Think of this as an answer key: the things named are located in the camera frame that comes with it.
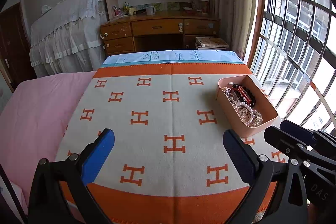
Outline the person right hand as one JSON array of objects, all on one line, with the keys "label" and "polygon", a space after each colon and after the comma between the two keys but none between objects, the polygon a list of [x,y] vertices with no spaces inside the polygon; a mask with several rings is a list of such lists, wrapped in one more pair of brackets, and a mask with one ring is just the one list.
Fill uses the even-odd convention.
[{"label": "person right hand", "polygon": [[310,203],[308,206],[308,223],[311,224],[336,224],[335,210],[329,208],[316,207]]}]

